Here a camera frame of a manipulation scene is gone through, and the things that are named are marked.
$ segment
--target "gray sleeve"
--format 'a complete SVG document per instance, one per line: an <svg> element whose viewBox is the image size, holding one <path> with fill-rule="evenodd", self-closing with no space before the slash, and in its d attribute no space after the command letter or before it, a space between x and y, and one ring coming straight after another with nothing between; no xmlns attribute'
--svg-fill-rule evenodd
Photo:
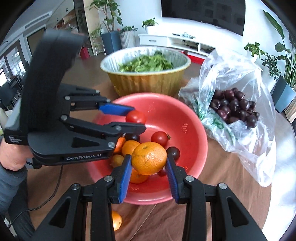
<svg viewBox="0 0 296 241"><path fill-rule="evenodd" d="M9 171L0 164L0 215L4 215L17 193L19 185L25 179L27 169L24 167L17 172Z"/></svg>

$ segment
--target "white tv stand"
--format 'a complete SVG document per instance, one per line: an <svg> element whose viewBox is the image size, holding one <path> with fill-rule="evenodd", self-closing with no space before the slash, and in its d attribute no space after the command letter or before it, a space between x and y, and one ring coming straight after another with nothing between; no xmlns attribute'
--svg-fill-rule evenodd
<svg viewBox="0 0 296 241"><path fill-rule="evenodd" d="M140 45L153 45L181 49L193 53L194 56L205 59L209 54L207 50L215 49L214 46L199 42L197 38L182 37L181 34L171 36L157 34L139 34Z"/></svg>

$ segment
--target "leafy green vegetable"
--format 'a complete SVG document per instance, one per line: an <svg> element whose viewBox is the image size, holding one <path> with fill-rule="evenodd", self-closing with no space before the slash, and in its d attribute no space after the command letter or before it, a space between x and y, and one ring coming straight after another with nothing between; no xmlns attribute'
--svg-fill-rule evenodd
<svg viewBox="0 0 296 241"><path fill-rule="evenodd" d="M142 55L126 64L119 64L121 72L152 72L172 69L173 63L168 61L160 51L153 56Z"/></svg>

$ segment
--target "television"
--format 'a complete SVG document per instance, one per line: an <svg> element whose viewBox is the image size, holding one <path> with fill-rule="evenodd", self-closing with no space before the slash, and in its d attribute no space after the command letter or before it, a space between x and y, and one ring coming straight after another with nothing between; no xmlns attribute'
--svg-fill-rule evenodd
<svg viewBox="0 0 296 241"><path fill-rule="evenodd" d="M161 0L162 16L210 23L244 33L245 0Z"/></svg>

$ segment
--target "clear plastic bag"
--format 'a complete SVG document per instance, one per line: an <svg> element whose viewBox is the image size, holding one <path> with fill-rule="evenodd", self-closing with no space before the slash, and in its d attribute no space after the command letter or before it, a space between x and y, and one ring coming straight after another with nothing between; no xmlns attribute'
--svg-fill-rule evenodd
<svg viewBox="0 0 296 241"><path fill-rule="evenodd" d="M239 120L227 125L209 107L214 91L237 87L245 99L256 102L260 119L249 129ZM230 50L214 50L203 62L199 78L181 88L179 98L200 118L208 136L225 151L237 153L242 165L262 186L270 185L276 163L275 109L261 79L261 70L244 56Z"/></svg>

